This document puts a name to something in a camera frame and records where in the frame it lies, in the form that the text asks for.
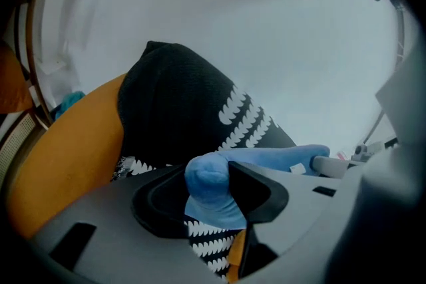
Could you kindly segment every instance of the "blue fabric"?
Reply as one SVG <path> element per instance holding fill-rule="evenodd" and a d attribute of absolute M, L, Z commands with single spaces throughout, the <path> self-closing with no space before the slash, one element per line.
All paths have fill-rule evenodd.
<path fill-rule="evenodd" d="M 81 91 L 72 92 L 66 95 L 55 113 L 55 121 L 61 117 L 61 115 L 66 112 L 75 102 L 79 101 L 85 96 Z"/>
<path fill-rule="evenodd" d="M 285 149 L 240 148 L 198 156 L 185 169 L 190 194 L 185 214 L 219 228 L 246 228 L 246 219 L 230 195 L 229 161 L 247 162 L 283 172 L 290 172 L 290 167 L 303 164 L 306 175 L 317 176 L 310 167 L 311 159 L 329 156 L 329 153 L 326 146 L 309 145 Z"/>

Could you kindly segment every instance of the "black slot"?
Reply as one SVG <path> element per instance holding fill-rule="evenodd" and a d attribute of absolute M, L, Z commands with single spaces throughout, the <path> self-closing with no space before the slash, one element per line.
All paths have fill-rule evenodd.
<path fill-rule="evenodd" d="M 57 263 L 72 271 L 95 229 L 96 226 L 89 223 L 76 223 L 49 255 Z"/>
<path fill-rule="evenodd" d="M 385 149 L 393 147 L 397 143 L 398 143 L 398 139 L 397 138 L 393 138 L 392 140 L 389 140 L 389 141 L 385 142 Z"/>
<path fill-rule="evenodd" d="M 283 185 L 236 163 L 229 162 L 230 192 L 250 223 L 274 220 L 287 206 Z"/>
<path fill-rule="evenodd" d="M 318 186 L 318 187 L 314 188 L 312 191 L 317 192 L 319 194 L 323 194 L 325 196 L 331 196 L 331 197 L 333 197 L 334 194 L 335 194 L 335 190 L 333 190 L 331 188 L 326 188 L 326 187 L 323 187 L 323 186 Z"/>

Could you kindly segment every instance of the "white curved wall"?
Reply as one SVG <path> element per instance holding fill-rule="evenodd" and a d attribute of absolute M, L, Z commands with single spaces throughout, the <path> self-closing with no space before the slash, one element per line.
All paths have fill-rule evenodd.
<path fill-rule="evenodd" d="M 228 75 L 297 144 L 353 146 L 379 113 L 374 93 L 397 44 L 388 0 L 59 0 L 46 55 L 90 92 L 126 72 L 149 40 L 181 43 Z"/>

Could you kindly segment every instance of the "orange fabric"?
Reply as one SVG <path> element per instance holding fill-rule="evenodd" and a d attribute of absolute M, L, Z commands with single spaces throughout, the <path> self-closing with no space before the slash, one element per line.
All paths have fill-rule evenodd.
<path fill-rule="evenodd" d="M 238 270 L 240 269 L 245 242 L 246 230 L 243 229 L 239 234 L 237 234 L 229 250 L 228 261 L 230 267 L 226 274 L 226 279 L 229 283 L 235 283 L 238 281 Z"/>
<path fill-rule="evenodd" d="M 12 49 L 0 42 L 0 114 L 24 111 L 32 106 L 21 65 Z"/>
<path fill-rule="evenodd" d="M 7 198 L 14 228 L 25 238 L 83 194 L 109 183 L 123 139 L 118 90 L 124 75 L 69 108 L 41 137 Z"/>

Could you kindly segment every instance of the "white zigzag pattern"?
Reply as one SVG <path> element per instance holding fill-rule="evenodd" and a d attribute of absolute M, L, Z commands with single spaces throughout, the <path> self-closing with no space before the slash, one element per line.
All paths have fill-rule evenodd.
<path fill-rule="evenodd" d="M 130 156 L 128 158 L 124 157 L 121 159 L 121 166 L 123 170 L 129 170 L 132 168 L 134 162 L 134 156 Z"/>
<path fill-rule="evenodd" d="M 235 114 L 240 112 L 243 101 L 245 99 L 246 96 L 238 91 L 234 85 L 226 101 L 226 104 L 224 104 L 223 109 L 219 112 L 219 120 L 221 123 L 226 125 L 231 124 L 232 120 L 236 117 Z"/>
<path fill-rule="evenodd" d="M 271 117 L 264 116 L 259 126 L 257 127 L 257 129 L 253 132 L 253 135 L 251 135 L 251 137 L 247 139 L 246 147 L 253 148 L 255 145 L 257 145 L 260 139 L 262 138 L 262 136 L 269 129 L 270 124 L 271 124 Z"/>
<path fill-rule="evenodd" d="M 213 272 L 218 272 L 229 267 L 228 258 L 222 257 L 215 259 L 213 261 L 207 262 L 207 267 Z"/>
<path fill-rule="evenodd" d="M 144 162 L 144 164 L 142 164 L 142 162 L 140 162 L 140 160 L 133 161 L 132 166 L 130 167 L 130 171 L 132 172 L 133 175 L 146 173 L 146 172 L 149 172 L 150 170 L 154 170 L 154 169 L 156 169 L 156 168 L 152 167 L 152 166 L 148 166 L 145 162 Z"/>
<path fill-rule="evenodd" d="M 226 141 L 222 143 L 218 150 L 233 148 L 243 139 L 244 135 L 247 134 L 248 130 L 253 126 L 257 117 L 259 116 L 260 107 L 257 104 L 250 103 L 246 114 L 242 118 L 242 121 L 235 127 L 231 135 L 226 138 Z"/>
<path fill-rule="evenodd" d="M 188 232 L 190 237 L 196 237 L 197 235 L 210 235 L 212 233 L 225 232 L 227 229 L 221 229 L 202 223 L 201 221 L 184 221 L 185 225 L 188 226 Z"/>
<path fill-rule="evenodd" d="M 205 255 L 211 255 L 212 253 L 223 252 L 226 249 L 229 249 L 234 241 L 234 237 L 230 236 L 223 239 L 216 239 L 214 241 L 192 244 L 192 250 L 199 257 L 204 257 Z"/>

